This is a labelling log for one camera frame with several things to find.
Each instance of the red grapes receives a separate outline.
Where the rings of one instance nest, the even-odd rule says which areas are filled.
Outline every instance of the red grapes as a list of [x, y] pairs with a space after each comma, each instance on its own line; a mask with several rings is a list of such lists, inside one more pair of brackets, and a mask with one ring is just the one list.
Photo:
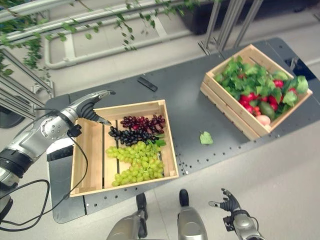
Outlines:
[[163, 134], [165, 119], [159, 115], [153, 115], [152, 119], [144, 116], [125, 116], [120, 122], [124, 128], [129, 128], [135, 131], [144, 131], [148, 134]]

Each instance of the black cable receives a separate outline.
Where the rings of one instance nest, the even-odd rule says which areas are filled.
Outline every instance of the black cable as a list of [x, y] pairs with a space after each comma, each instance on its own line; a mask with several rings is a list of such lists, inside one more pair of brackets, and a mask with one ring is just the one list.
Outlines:
[[[34, 226], [39, 222], [40, 218], [41, 218], [43, 215], [45, 215], [45, 214], [51, 212], [53, 209], [55, 209], [66, 197], [69, 196], [69, 194], [70, 194], [70, 193], [83, 181], [83, 179], [86, 177], [87, 171], [88, 171], [88, 165], [89, 165], [88, 158], [87, 158], [85, 152], [83, 151], [83, 149], [81, 148], [81, 146], [80, 146], [71, 136], [69, 136], [68, 134], [67, 134], [67, 136], [74, 142], [74, 144], [79, 148], [79, 150], [81, 151], [81, 153], [82, 153], [83, 156], [84, 156], [86, 166], [85, 166], [85, 172], [84, 172], [83, 177], [82, 177], [82, 178], [80, 179], [80, 181], [79, 181], [67, 194], [65, 194], [65, 195], [63, 196], [63, 198], [62, 198], [56, 205], [54, 205], [50, 210], [48, 210], [48, 211], [46, 211], [46, 212], [41, 212], [38, 216], [35, 216], [35, 217], [29, 219], [28, 221], [25, 221], [25, 222], [22, 222], [22, 223], [16, 223], [16, 222], [6, 221], [6, 220], [2, 220], [2, 223], [11, 224], [11, 225], [15, 225], [15, 226], [22, 226], [22, 225], [25, 225], [25, 224], [27, 224], [27, 223], [29, 223], [29, 222], [31, 222], [31, 221], [33, 221], [33, 220], [35, 220], [35, 219], [38, 218], [38, 220], [36, 221], [36, 223], [33, 224], [33, 225], [32, 225], [31, 227], [29, 227], [29, 228], [34, 227]], [[24, 228], [21, 228], [21, 229], [9, 229], [9, 230], [14, 230], [14, 231], [9, 231], [9, 232], [18, 232], [18, 231], [23, 231], [23, 230], [26, 230], [26, 229], [29, 229], [29, 228], [25, 228], [25, 229], [24, 229]]]
[[259, 231], [259, 222], [258, 222], [258, 220], [254, 216], [251, 216], [251, 218], [256, 221], [256, 230]]
[[57, 109], [53, 109], [53, 108], [45, 108], [45, 107], [38, 107], [38, 108], [35, 108], [34, 110], [38, 111], [38, 110], [50, 110], [49, 112], [47, 112], [46, 114], [43, 114], [42, 116], [39, 116], [37, 117], [36, 119], [34, 119], [32, 122], [28, 123], [24, 128], [22, 128], [15, 136], [14, 136], [14, 139], [19, 135], [21, 134], [24, 130], [26, 130], [31, 124], [34, 124], [36, 121], [42, 119], [43, 117], [55, 112], [55, 111], [58, 111]]
[[40, 221], [41, 217], [42, 217], [43, 214], [44, 214], [44, 211], [45, 211], [45, 208], [46, 208], [46, 204], [47, 204], [47, 200], [48, 200], [48, 196], [49, 196], [49, 191], [50, 191], [50, 183], [49, 183], [47, 180], [45, 180], [45, 179], [39, 179], [39, 180], [35, 180], [35, 181], [28, 182], [28, 183], [26, 183], [26, 184], [24, 184], [24, 185], [22, 185], [22, 186], [19, 186], [19, 187], [15, 188], [14, 190], [12, 190], [12, 191], [10, 191], [10, 192], [8, 192], [8, 193], [5, 194], [4, 196], [2, 196], [0, 199], [6, 197], [7, 195], [9, 195], [9, 194], [11, 194], [11, 193], [14, 193], [15, 191], [17, 191], [17, 190], [19, 190], [19, 189], [22, 189], [22, 188], [27, 187], [27, 186], [29, 186], [29, 185], [31, 185], [31, 184], [35, 184], [35, 183], [39, 183], [39, 182], [44, 182], [44, 183], [46, 183], [46, 194], [45, 194], [44, 203], [43, 203], [43, 206], [42, 206], [42, 209], [41, 209], [41, 213], [34, 218], [34, 219], [37, 219], [37, 220], [36, 220], [32, 225], [27, 226], [27, 227], [25, 227], [25, 228], [10, 229], [10, 228], [0, 227], [0, 230], [7, 231], [7, 232], [20, 232], [20, 231], [28, 230], [28, 229], [34, 227], [34, 226]]

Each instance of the grape bunch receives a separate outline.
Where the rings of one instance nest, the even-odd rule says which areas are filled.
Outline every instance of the grape bunch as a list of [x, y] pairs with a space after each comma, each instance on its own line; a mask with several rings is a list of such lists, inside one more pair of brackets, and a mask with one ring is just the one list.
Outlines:
[[144, 116], [125, 116], [120, 122], [124, 128], [133, 130], [142, 130], [148, 134], [163, 134], [164, 123], [166, 120], [161, 116], [153, 115], [152, 119]]
[[108, 132], [108, 134], [111, 137], [114, 137], [116, 141], [120, 140], [120, 143], [125, 144], [127, 147], [137, 144], [139, 141], [143, 141], [145, 144], [149, 144], [148, 140], [155, 144], [156, 140], [159, 139], [158, 137], [142, 130], [129, 129], [121, 131], [113, 126], [110, 127], [110, 131]]
[[109, 147], [107, 155], [121, 162], [130, 163], [129, 169], [114, 175], [112, 186], [133, 184], [163, 177], [164, 163], [159, 159], [160, 147], [143, 141], [128, 147]]

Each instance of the grape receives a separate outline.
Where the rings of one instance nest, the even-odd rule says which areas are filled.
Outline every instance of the grape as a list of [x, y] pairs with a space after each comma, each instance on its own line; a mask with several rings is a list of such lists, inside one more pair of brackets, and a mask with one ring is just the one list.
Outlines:
[[114, 187], [117, 187], [117, 186], [119, 186], [119, 182], [118, 181], [113, 181], [112, 183], [111, 183], [111, 185], [112, 186], [114, 186]]

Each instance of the avocado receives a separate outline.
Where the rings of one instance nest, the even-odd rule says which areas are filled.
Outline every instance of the avocado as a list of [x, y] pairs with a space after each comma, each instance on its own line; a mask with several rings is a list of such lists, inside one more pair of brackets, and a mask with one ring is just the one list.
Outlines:
[[262, 101], [260, 102], [259, 104], [259, 108], [260, 108], [260, 112], [263, 114], [263, 115], [266, 115], [268, 116], [271, 121], [273, 119], [275, 119], [275, 111], [274, 109], [270, 106], [269, 103], [265, 102], [265, 101]]

